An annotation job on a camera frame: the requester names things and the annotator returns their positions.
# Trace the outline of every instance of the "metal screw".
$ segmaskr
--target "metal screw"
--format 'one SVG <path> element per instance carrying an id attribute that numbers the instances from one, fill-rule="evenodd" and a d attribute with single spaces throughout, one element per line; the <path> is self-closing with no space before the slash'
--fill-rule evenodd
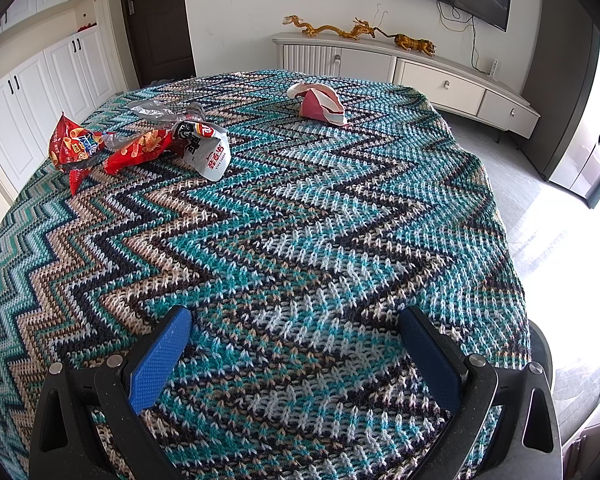
<path id="1" fill-rule="evenodd" d="M 106 366 L 109 368 L 117 368 L 122 364 L 124 358 L 120 354 L 113 354 L 106 360 Z"/>
<path id="2" fill-rule="evenodd" d="M 542 368 L 542 365 L 539 363 L 536 363 L 535 361 L 531 361 L 529 363 L 529 370 L 531 370 L 531 373 L 536 374 L 536 375 L 540 375 L 544 372 L 544 368 Z"/>
<path id="3" fill-rule="evenodd" d="M 469 356 L 469 362 L 478 368 L 483 367 L 485 364 L 487 364 L 487 360 L 482 357 L 480 354 L 471 354 Z"/>
<path id="4" fill-rule="evenodd" d="M 57 375 L 61 371 L 62 371 L 62 363 L 61 362 L 53 363 L 51 366 L 49 366 L 49 374 L 51 374 L 51 375 Z"/>

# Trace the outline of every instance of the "gray tile floor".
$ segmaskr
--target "gray tile floor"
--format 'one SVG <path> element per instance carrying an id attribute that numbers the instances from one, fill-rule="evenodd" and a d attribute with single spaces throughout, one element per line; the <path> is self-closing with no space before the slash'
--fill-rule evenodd
<path id="1" fill-rule="evenodd" d="M 600 395 L 600 212 L 544 182 L 507 135 L 496 144 L 498 131 L 490 126 L 443 116 L 458 143 L 487 169 L 529 319 L 551 348 L 554 403 L 565 442 Z"/>

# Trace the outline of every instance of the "white tv cabinet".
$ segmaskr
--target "white tv cabinet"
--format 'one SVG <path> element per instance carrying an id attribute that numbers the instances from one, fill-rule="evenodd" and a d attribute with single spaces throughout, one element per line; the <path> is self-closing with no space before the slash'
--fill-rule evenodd
<path id="1" fill-rule="evenodd" d="M 308 75 L 332 75 L 411 86 L 438 110 L 455 113 L 522 137 L 540 114 L 508 86 L 440 56 L 401 49 L 379 40 L 347 40 L 301 32 L 277 34 L 277 66 Z"/>

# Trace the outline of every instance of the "knitted blanket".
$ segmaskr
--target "knitted blanket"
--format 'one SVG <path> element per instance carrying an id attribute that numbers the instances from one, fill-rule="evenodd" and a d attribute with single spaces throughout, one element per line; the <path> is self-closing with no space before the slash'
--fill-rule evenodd
<path id="1" fill-rule="evenodd" d="M 298 117 L 286 89 L 300 80 L 335 87 L 349 124 Z M 152 97 L 198 101 L 228 128 L 219 182 L 164 154 L 115 176 L 96 169 L 72 198 L 47 162 L 0 225 L 0 460 L 14 479 L 27 478 L 49 365 L 124 353 L 174 304 L 193 313 L 190 344 L 142 418 L 199 480 L 407 476 L 448 413 L 403 349 L 405 306 L 465 353 L 528 362 L 522 286 L 484 167 L 422 94 L 234 73 L 130 92 L 84 126 L 146 131 L 124 106 Z"/>

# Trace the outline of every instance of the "golden dragon figurine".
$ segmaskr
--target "golden dragon figurine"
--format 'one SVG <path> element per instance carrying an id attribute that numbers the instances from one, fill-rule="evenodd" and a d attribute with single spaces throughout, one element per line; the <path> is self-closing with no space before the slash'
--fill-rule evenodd
<path id="1" fill-rule="evenodd" d="M 404 34 L 387 34 L 378 27 L 374 27 L 373 30 L 377 30 L 387 38 L 393 38 L 393 42 L 404 50 L 419 50 L 427 56 L 435 56 L 435 45 L 429 40 L 414 40 Z"/>
<path id="2" fill-rule="evenodd" d="M 355 19 L 355 25 L 351 32 L 345 32 L 333 25 L 322 25 L 321 27 L 314 28 L 310 23 L 303 22 L 302 19 L 298 18 L 296 15 L 286 16 L 282 20 L 283 25 L 290 25 L 291 23 L 296 27 L 304 27 L 302 33 L 310 37 L 317 36 L 323 30 L 332 30 L 333 32 L 337 32 L 337 34 L 343 38 L 349 38 L 349 40 L 358 40 L 362 34 L 369 34 L 371 37 L 375 38 L 375 30 L 369 25 L 369 22 L 363 22 L 358 18 Z"/>

